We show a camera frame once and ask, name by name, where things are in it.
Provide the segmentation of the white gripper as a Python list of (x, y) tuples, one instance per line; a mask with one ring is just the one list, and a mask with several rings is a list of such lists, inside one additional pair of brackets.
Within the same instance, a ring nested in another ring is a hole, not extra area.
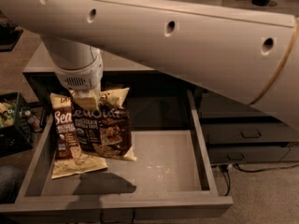
[(54, 72), (63, 87), (70, 92), (73, 101), (81, 108), (95, 111), (99, 106), (99, 91), (103, 76), (102, 57), (97, 55), (86, 67), (66, 70), (55, 66)]

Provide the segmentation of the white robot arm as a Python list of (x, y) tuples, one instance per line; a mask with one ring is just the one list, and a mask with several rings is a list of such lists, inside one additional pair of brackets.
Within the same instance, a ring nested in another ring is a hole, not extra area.
[(299, 128), (293, 15), (169, 0), (0, 0), (23, 28), (121, 56)]

